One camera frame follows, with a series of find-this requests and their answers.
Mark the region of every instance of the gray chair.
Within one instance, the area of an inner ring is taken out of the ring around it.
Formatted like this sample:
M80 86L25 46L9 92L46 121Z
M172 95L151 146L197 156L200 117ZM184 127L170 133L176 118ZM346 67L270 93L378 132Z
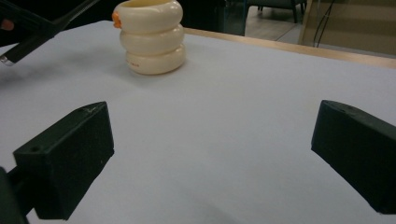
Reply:
M245 15L248 15L248 9L250 7L258 7L259 10L262 10L263 7L285 8L293 11L294 23L297 23L297 5L300 5L301 13L304 15L306 0L247 0Z

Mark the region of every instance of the screw hole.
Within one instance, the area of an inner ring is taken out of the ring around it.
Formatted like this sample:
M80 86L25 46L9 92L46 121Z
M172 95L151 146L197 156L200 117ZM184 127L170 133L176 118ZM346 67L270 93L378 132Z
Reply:
M32 152L37 152L37 151L40 150L40 147L32 147L30 150L31 150Z

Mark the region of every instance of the white table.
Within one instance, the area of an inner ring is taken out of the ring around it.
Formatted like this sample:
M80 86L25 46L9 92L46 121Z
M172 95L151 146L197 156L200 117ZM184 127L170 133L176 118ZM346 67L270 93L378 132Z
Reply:
M51 124L108 103L115 155L67 223L396 223L310 149L321 100L395 125L395 69L186 35L185 64L145 77L129 71L119 31L69 30L0 66L8 171Z

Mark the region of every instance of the orange object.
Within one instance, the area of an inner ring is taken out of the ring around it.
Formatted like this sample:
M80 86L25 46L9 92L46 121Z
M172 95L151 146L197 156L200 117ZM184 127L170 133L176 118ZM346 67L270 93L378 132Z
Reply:
M119 17L119 13L118 12L113 12L113 14L111 14L111 18L114 21L114 27L116 28L121 28L121 21L120 21L120 17Z

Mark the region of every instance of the white ring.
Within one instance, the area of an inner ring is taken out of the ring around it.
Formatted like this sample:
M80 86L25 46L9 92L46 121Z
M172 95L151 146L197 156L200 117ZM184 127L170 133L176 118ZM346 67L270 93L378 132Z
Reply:
M121 29L130 34L150 34L176 27L183 17L183 9L175 0L130 0L114 9Z
M152 35L131 35L120 32L121 45L132 54L156 55L177 49L183 42L184 31L180 24L167 32Z
M186 60L186 50L181 44L176 50L156 56L138 56L126 53L129 67L136 73L143 75L158 75L173 71Z

